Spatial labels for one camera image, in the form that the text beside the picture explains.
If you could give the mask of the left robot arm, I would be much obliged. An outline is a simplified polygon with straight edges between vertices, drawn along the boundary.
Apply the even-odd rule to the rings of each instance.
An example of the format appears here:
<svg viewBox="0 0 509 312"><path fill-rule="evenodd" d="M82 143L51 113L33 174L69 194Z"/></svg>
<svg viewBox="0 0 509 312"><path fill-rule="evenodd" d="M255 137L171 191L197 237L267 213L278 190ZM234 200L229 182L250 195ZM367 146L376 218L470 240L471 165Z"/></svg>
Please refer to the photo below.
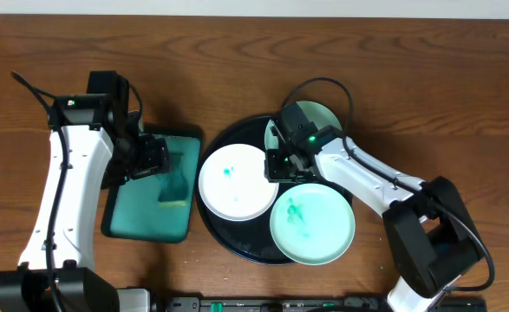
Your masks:
<svg viewBox="0 0 509 312"><path fill-rule="evenodd" d="M83 94L55 95L13 73L44 107L50 157L31 237L15 270L0 271L2 311L158 311L148 289L117 289L95 273L100 193L168 172L165 140L146 134L136 88L113 70L93 71Z"/></svg>

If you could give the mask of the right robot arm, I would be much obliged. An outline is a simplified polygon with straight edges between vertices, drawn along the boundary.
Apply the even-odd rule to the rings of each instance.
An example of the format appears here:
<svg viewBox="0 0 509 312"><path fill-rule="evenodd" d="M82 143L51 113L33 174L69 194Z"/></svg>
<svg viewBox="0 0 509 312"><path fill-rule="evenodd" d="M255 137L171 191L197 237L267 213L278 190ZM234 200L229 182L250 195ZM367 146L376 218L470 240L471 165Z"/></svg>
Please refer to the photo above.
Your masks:
<svg viewBox="0 0 509 312"><path fill-rule="evenodd" d="M360 149L333 126L270 127L271 182L325 181L342 187L383 221L400 278L382 311L431 311L480 260L490 262L454 184L399 172Z"/></svg>

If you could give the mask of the green yellow sponge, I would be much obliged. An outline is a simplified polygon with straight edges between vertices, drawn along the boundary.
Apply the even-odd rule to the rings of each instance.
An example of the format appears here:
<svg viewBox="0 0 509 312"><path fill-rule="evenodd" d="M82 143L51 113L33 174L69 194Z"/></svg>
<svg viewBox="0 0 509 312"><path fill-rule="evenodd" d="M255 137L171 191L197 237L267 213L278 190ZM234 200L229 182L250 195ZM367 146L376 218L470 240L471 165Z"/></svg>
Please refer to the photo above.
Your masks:
<svg viewBox="0 0 509 312"><path fill-rule="evenodd" d="M171 153L170 170L157 176L160 183L159 206L183 206L186 204L189 186L183 173L182 158L181 153Z"/></svg>

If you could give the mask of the white plate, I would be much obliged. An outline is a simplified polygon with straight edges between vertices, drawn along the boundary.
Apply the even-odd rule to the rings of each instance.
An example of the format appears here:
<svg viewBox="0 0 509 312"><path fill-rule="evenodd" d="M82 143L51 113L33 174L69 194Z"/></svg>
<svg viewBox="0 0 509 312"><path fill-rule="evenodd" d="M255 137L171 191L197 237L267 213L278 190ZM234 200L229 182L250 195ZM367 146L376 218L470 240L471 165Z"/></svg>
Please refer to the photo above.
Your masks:
<svg viewBox="0 0 509 312"><path fill-rule="evenodd" d="M275 201L279 184L264 173L265 153L251 145L231 144L210 154L199 173L198 190L207 209L232 222L252 220Z"/></svg>

